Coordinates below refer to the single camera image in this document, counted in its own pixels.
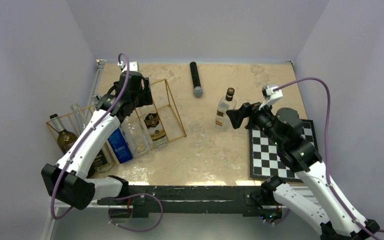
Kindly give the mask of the clear square bottle gold label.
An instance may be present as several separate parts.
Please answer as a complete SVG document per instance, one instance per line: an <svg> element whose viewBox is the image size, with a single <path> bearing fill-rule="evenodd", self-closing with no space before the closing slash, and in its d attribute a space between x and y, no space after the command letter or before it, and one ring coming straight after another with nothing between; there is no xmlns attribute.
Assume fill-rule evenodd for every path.
<svg viewBox="0 0 384 240"><path fill-rule="evenodd" d="M218 105L215 117L215 127L221 131L226 131L230 126L231 122L227 116L228 110L233 110L237 105L237 100L234 99L235 89L229 87L226 90L225 96L223 96Z"/></svg>

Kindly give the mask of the clear bottle round emblem label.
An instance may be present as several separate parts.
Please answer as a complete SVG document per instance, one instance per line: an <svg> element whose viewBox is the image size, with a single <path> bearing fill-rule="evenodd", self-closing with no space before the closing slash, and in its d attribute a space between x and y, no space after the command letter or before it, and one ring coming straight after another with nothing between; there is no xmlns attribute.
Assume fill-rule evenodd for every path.
<svg viewBox="0 0 384 240"><path fill-rule="evenodd" d="M155 106L153 104L142 106L138 108L138 112L144 121L153 145L156 148L167 145L169 142L167 134Z"/></svg>

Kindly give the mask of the clear round glass bottle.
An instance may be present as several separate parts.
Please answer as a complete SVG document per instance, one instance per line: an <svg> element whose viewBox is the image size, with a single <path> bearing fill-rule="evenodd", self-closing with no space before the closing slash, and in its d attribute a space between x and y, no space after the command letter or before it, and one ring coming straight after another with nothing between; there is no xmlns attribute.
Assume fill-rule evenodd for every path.
<svg viewBox="0 0 384 240"><path fill-rule="evenodd" d="M121 124L121 133L134 158L138 158L151 150L151 143L137 118L127 116Z"/></svg>

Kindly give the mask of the blue square bottle silver cap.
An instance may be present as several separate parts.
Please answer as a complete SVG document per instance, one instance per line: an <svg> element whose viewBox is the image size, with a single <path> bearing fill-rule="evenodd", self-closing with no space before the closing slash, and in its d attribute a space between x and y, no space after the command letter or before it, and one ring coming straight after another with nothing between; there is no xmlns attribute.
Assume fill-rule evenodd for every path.
<svg viewBox="0 0 384 240"><path fill-rule="evenodd" d="M108 143L114 152L118 164L123 164L133 159L133 155L119 127L109 136Z"/></svg>

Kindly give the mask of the clear bottle dark label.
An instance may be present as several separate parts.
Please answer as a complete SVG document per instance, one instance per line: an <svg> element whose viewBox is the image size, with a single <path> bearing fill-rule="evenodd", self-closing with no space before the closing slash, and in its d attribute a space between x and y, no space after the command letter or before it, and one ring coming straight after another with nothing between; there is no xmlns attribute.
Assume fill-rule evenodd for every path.
<svg viewBox="0 0 384 240"><path fill-rule="evenodd" d="M80 136L86 130L89 120L86 118L85 114L77 103L72 104L70 109L75 117L78 136ZM111 166L112 162L110 160L109 152L104 146L94 158L91 167L89 168L87 178L90 179L94 174L102 173L105 170L108 170Z"/></svg>

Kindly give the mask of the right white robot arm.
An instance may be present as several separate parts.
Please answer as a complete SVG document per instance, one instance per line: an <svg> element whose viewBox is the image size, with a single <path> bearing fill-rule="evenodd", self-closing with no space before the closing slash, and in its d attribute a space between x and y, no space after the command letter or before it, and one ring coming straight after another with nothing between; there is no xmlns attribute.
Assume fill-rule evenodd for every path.
<svg viewBox="0 0 384 240"><path fill-rule="evenodd" d="M260 196L268 204L275 201L286 206L307 222L322 240L364 240L374 237L380 226L360 214L345 200L335 185L320 153L302 137L303 122L296 110L283 107L276 114L271 107L259 108L244 103L240 109L226 112L234 129L248 118L249 126L257 127L277 147L281 162L311 190L318 205L295 193L279 176L262 183Z"/></svg>

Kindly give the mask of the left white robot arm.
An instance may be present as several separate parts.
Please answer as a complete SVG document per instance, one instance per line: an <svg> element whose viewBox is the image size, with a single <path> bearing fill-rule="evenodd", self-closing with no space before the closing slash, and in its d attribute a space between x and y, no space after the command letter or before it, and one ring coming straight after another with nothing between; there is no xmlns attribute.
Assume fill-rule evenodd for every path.
<svg viewBox="0 0 384 240"><path fill-rule="evenodd" d="M89 179L92 163L110 135L136 108L153 103L149 78L137 71L123 71L108 93L95 104L86 129L54 165L45 164L41 176L51 197L72 208L85 209L93 200L110 198L118 205L129 199L126 180L108 176Z"/></svg>

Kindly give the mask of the green wine bottle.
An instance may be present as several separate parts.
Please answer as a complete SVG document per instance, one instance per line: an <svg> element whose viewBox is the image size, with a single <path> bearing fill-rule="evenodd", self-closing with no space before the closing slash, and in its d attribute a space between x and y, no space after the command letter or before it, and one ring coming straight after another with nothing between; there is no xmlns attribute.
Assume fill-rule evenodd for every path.
<svg viewBox="0 0 384 240"><path fill-rule="evenodd" d="M49 118L58 133L56 140L57 145L62 153L66 154L77 141L78 137L75 133L70 132L65 128L58 114L52 114Z"/></svg>

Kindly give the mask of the black handheld microphone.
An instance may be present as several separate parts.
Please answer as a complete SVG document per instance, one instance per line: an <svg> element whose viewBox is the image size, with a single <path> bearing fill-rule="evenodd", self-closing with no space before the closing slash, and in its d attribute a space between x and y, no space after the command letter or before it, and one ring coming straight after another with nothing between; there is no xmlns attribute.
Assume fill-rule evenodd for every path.
<svg viewBox="0 0 384 240"><path fill-rule="evenodd" d="M203 96L204 90L201 86L197 63L192 61L190 62L189 67L193 84L193 95L196 98L201 98Z"/></svg>

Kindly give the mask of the black white chessboard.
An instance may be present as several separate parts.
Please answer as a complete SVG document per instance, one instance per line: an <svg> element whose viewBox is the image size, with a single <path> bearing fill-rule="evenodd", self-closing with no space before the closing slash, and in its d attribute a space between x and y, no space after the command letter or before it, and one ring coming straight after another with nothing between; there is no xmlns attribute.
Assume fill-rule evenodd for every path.
<svg viewBox="0 0 384 240"><path fill-rule="evenodd" d="M279 176L287 182L302 183L302 181L281 162L276 145L256 126L248 129L248 145L250 178L265 180L272 176Z"/></svg>

